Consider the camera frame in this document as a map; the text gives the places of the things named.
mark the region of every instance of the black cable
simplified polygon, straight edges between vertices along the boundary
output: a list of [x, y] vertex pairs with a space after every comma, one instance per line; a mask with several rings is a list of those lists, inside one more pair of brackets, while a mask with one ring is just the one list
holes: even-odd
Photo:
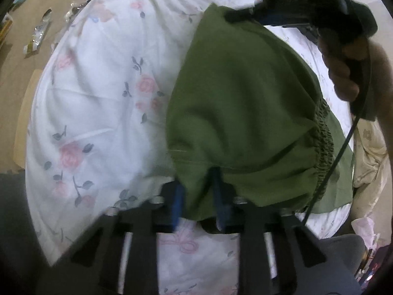
[[319, 193], [322, 192], [322, 190], [326, 186], [327, 182], [329, 181], [330, 176], [333, 174], [337, 164], [339, 163], [341, 157], [343, 156], [343, 154], [344, 154], [344, 152], [345, 152], [345, 150], [346, 150], [346, 148], [348, 146], [349, 141], [351, 140], [351, 137], [353, 136], [353, 133], [355, 132], [355, 128], [358, 125], [360, 117], [362, 116], [362, 114], [364, 112], [366, 99], [367, 99], [367, 95], [368, 95], [368, 90], [369, 90], [369, 87], [370, 87], [370, 84], [371, 84], [371, 56], [370, 56], [370, 50], [369, 49], [368, 49], [368, 56], [369, 56], [369, 61], [370, 61], [370, 70], [369, 70], [370, 77], [369, 77], [369, 82], [365, 83], [365, 86], [364, 86], [364, 95], [363, 95], [364, 96], [364, 100], [363, 100], [363, 103], [362, 103], [362, 109], [360, 110], [358, 115], [355, 117], [355, 120], [353, 121], [352, 127], [349, 130], [349, 133], [348, 133], [347, 137], [345, 138], [345, 141], [344, 141], [343, 145], [341, 146], [341, 149], [340, 149], [339, 153], [337, 154], [335, 160], [333, 161], [332, 166], [330, 167], [329, 171], [325, 175], [325, 178], [323, 179], [322, 183], [316, 189], [316, 191], [314, 193], [314, 196], [312, 197], [311, 202], [310, 202], [310, 204], [309, 204], [309, 206], [308, 206], [308, 208], [306, 210], [306, 214], [304, 216], [304, 219], [302, 220], [302, 224], [303, 225], [306, 225], [307, 220], [309, 219], [309, 216], [311, 214], [312, 208], [314, 207], [315, 203], [317, 202], [318, 196], [320, 196]]

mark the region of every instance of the tan floor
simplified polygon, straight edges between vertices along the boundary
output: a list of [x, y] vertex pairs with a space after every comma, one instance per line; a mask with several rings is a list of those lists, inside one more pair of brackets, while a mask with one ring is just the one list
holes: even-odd
[[[13, 146], [20, 107], [35, 69], [44, 69], [55, 35], [65, 25], [64, 15], [72, 0], [26, 0], [11, 12], [14, 23], [0, 49], [0, 173], [19, 167], [13, 162]], [[48, 8], [52, 23], [39, 53], [25, 58], [22, 50]]]

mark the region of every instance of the human hand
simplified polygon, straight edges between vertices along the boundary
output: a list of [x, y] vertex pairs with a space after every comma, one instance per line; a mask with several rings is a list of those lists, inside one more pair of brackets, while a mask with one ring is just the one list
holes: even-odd
[[[359, 94], [359, 86], [350, 80], [350, 70], [345, 64], [345, 59], [333, 56], [329, 46], [321, 37], [318, 40], [318, 47], [322, 53], [323, 61], [329, 69], [329, 77], [335, 85], [337, 96], [343, 101], [354, 101]], [[393, 99], [393, 74], [385, 50], [379, 44], [367, 40], [365, 37], [359, 37], [353, 43], [343, 46], [342, 54], [348, 59], [358, 61], [365, 60], [370, 54], [375, 108], [378, 116], [387, 114]]]

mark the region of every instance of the green garment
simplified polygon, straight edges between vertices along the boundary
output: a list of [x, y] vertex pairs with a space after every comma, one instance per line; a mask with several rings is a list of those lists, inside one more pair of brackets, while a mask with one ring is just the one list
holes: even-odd
[[[226, 10], [205, 11], [168, 107], [167, 144], [186, 188], [186, 217], [214, 216], [212, 166], [255, 204], [300, 210], [342, 145], [342, 130], [300, 56], [257, 22], [227, 23]], [[351, 202], [350, 164], [348, 149], [320, 212]]]

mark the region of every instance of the person's arm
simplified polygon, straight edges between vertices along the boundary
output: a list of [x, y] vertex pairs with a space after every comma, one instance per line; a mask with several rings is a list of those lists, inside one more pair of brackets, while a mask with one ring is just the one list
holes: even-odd
[[[393, 72], [388, 56], [379, 44], [368, 41], [371, 57], [371, 83], [375, 94], [375, 108], [377, 119], [384, 135], [393, 174]], [[353, 101], [359, 93], [359, 87], [350, 80], [350, 71], [343, 60], [331, 56], [329, 46], [319, 40], [319, 49], [323, 60], [329, 69], [329, 77], [335, 85], [337, 96], [344, 101]], [[368, 56], [367, 40], [359, 38], [354, 43], [342, 49], [343, 54], [350, 59], [363, 60]], [[388, 252], [393, 254], [393, 243]]]

